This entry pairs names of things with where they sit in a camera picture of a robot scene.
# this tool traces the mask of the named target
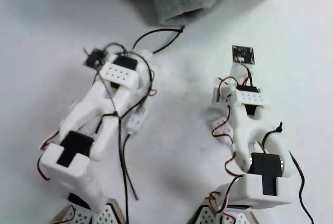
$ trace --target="black wire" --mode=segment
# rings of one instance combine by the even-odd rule
[[[124,47],[124,45],[120,44],[120,43],[115,43],[115,42],[111,42],[108,43],[107,45],[104,46],[103,51],[106,51],[106,49],[108,49],[111,46],[118,46],[121,47],[123,50],[123,53],[127,53],[127,49]]]
[[[279,127],[277,127],[277,128],[276,128],[275,130],[273,130],[273,131],[268,132],[268,133],[264,136],[264,139],[263,139],[263,141],[262,141],[262,146],[261,146],[261,147],[262,147],[262,149],[263,149],[263,151],[264,151],[265,153],[266,153],[266,151],[265,151],[265,142],[266,142],[267,137],[268,137],[270,134],[272,134],[272,133],[276,133],[276,132],[279,132],[279,133],[282,132],[282,122],[280,122]],[[311,221],[311,224],[313,224],[313,223],[314,223],[314,220],[313,220],[312,216],[310,215],[309,211],[307,210],[307,208],[304,206],[303,199],[302,199],[302,192],[303,192],[303,188],[304,188],[304,185],[305,185],[305,177],[304,177],[303,171],[302,171],[300,165],[298,164],[297,160],[295,159],[295,157],[292,155],[292,153],[291,153],[290,151],[289,151],[289,153],[290,153],[290,156],[291,156],[292,162],[295,164],[295,167],[297,168],[297,171],[298,171],[298,173],[299,173],[300,176],[301,176],[301,181],[302,181],[302,182],[301,182],[301,187],[300,187],[300,190],[299,190],[299,193],[298,193],[298,197],[299,197],[299,199],[300,199],[301,206],[302,206],[304,212],[306,213],[306,215],[309,217],[309,219],[310,219],[310,221]]]
[[[129,54],[133,54],[133,55],[136,55],[137,57],[139,57],[145,64],[146,64],[146,66],[147,66],[147,68],[148,68],[148,74],[149,74],[149,80],[150,80],[150,85],[149,85],[149,87],[148,87],[148,90],[147,90],[147,93],[136,103],[136,104],[134,104],[131,108],[129,108],[122,116],[121,116],[121,118],[123,119],[126,115],[128,115],[129,114],[129,112],[131,112],[135,107],[137,107],[137,106],[139,106],[139,107],[141,107],[144,103],[145,103],[145,101],[146,101],[146,99],[147,99],[147,97],[149,96],[149,92],[150,92],[150,90],[151,90],[151,88],[152,88],[152,82],[153,82],[153,78],[152,78],[152,74],[151,74],[151,68],[150,68],[150,65],[149,65],[149,63],[145,60],[145,58],[142,56],[142,55],[139,55],[138,53],[136,53],[136,52],[134,52],[134,51],[129,51]]]
[[[72,218],[70,218],[68,220],[63,220],[63,221],[52,222],[51,224],[61,224],[61,223],[66,223],[66,222],[72,221],[74,219],[74,217],[75,217],[75,211],[76,211],[76,209],[75,209],[75,207],[73,205],[71,205],[71,207],[73,208],[73,216],[72,216]]]
[[[277,127],[275,130],[272,130],[270,132],[267,132],[266,135],[264,136],[264,138],[262,139],[261,145],[262,145],[262,149],[264,151],[264,153],[266,154],[266,150],[265,150],[265,143],[266,143],[266,139],[270,134],[273,133],[281,133],[282,132],[282,122],[280,122],[279,127]]]
[[[118,115],[118,151],[119,151],[119,160],[120,166],[123,173],[124,189],[125,189],[125,212],[126,212],[126,223],[130,223],[129,220],[129,193],[127,191],[127,180],[126,172],[124,168],[124,162],[122,157],[122,148],[121,148],[121,117]]]
[[[166,44],[165,46],[163,46],[163,47],[161,47],[161,48],[159,48],[158,50],[156,50],[156,51],[153,52],[153,54],[156,54],[156,53],[158,53],[158,52],[164,50],[165,48],[167,48],[170,44],[172,44],[172,43],[173,43],[173,42],[179,37],[179,35],[180,35],[181,33],[183,33],[184,28],[185,28],[185,26],[182,26],[180,29],[158,29],[158,30],[152,30],[152,31],[149,31],[149,32],[147,32],[146,34],[140,36],[140,37],[138,38],[138,40],[135,41],[135,43],[133,44],[133,48],[132,48],[132,49],[134,49],[134,48],[136,47],[136,45],[138,44],[138,42],[139,42],[142,38],[144,38],[144,37],[146,37],[146,36],[148,36],[148,35],[150,35],[150,34],[153,34],[153,33],[156,33],[156,32],[163,32],[163,31],[173,31],[173,32],[178,32],[177,35],[176,35],[176,36],[175,36],[175,37],[174,37],[174,38],[173,38],[168,44]]]
[[[124,168],[125,168],[125,172],[126,172],[127,178],[129,180],[129,183],[131,185],[131,188],[132,188],[132,191],[133,191],[133,194],[134,194],[134,198],[138,201],[139,198],[137,197],[136,191],[135,191],[134,186],[132,184],[132,180],[131,180],[131,177],[130,177],[129,172],[127,170],[127,165],[126,165],[126,160],[125,160],[125,145],[126,145],[127,141],[129,140],[130,136],[131,136],[130,134],[128,134],[126,136],[124,144],[123,144],[123,162],[124,162]]]
[[[295,164],[295,167],[297,168],[298,173],[300,174],[300,176],[301,176],[301,180],[302,180],[302,182],[301,182],[301,187],[300,187],[300,191],[299,191],[299,193],[298,193],[298,197],[299,197],[299,199],[300,199],[301,206],[302,206],[304,212],[306,213],[306,215],[309,217],[309,219],[310,219],[310,221],[311,221],[311,224],[313,224],[313,223],[314,223],[314,220],[313,220],[312,216],[310,215],[309,211],[307,210],[307,208],[304,206],[303,199],[302,199],[302,192],[303,192],[303,188],[304,188],[304,185],[305,185],[305,177],[304,177],[304,174],[303,174],[303,172],[302,172],[302,169],[301,169],[300,165],[299,165],[298,162],[296,161],[295,157],[292,155],[292,153],[291,153],[290,151],[289,151],[289,153],[290,153],[291,159],[292,159],[293,163]]]
[[[244,64],[241,64],[241,65],[246,68],[246,70],[248,72],[249,79],[250,79],[250,86],[253,87],[251,70],[247,66],[245,66]]]

